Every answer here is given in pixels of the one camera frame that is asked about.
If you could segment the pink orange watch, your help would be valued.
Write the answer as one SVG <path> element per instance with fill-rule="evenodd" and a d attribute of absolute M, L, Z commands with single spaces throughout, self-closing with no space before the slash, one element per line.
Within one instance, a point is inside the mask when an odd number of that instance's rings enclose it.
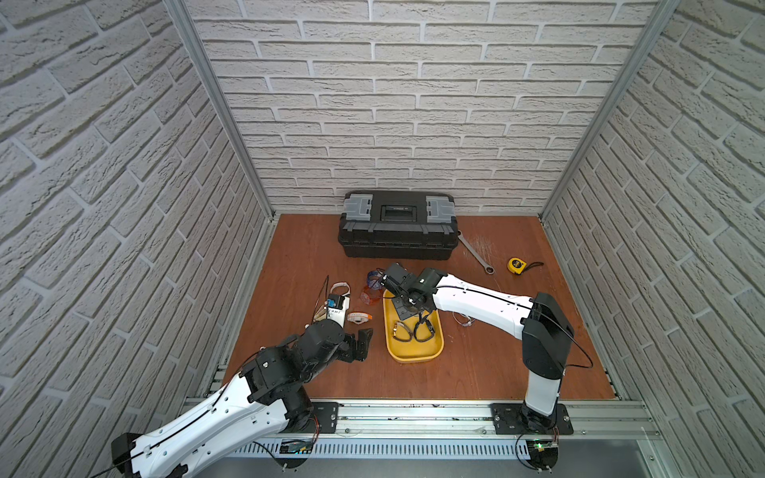
<path fill-rule="evenodd" d="M 347 316 L 347 321 L 356 325 L 366 324 L 372 319 L 373 316 L 371 314 L 364 312 L 350 312 Z"/>

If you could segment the dark brown strap watch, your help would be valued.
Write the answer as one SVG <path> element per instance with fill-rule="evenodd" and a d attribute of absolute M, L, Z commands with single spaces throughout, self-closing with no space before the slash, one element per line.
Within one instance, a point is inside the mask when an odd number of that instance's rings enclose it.
<path fill-rule="evenodd" d="M 409 343 L 414 340 L 414 331 L 403 321 L 396 321 L 392 326 L 392 338 L 400 343 Z"/>

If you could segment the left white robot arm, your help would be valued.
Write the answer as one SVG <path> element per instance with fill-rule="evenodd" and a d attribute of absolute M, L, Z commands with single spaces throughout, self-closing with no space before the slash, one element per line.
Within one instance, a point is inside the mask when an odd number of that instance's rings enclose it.
<path fill-rule="evenodd" d="M 324 320 L 260 350 L 220 390 L 175 420 L 115 438 L 114 468 L 125 477 L 192 477 L 261 437 L 320 431 L 306 384 L 335 360 L 366 360 L 373 334 L 350 334 Z"/>

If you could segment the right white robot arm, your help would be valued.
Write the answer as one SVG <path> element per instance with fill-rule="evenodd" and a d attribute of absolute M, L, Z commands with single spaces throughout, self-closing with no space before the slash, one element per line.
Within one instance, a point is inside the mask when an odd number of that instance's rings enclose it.
<path fill-rule="evenodd" d="M 575 343 L 574 329 L 552 296 L 513 296 L 434 268 L 416 275 L 398 263 L 382 273 L 382 286 L 410 312 L 460 314 L 520 340 L 523 364 L 529 372 L 523 416 L 550 426 Z"/>

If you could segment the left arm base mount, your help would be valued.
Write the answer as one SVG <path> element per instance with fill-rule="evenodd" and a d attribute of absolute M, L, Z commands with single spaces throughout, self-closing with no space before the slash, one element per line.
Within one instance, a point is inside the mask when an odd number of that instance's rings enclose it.
<path fill-rule="evenodd" d="M 312 402 L 313 409 L 295 423 L 290 423 L 284 433 L 334 434 L 337 430 L 339 408 L 338 402 Z"/>

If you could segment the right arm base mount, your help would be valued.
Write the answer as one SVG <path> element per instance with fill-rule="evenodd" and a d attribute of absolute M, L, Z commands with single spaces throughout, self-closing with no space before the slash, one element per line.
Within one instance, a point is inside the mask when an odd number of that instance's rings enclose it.
<path fill-rule="evenodd" d="M 551 415 L 534 411 L 524 402 L 497 402 L 489 408 L 497 435 L 574 434 L 570 414 L 560 402 Z"/>

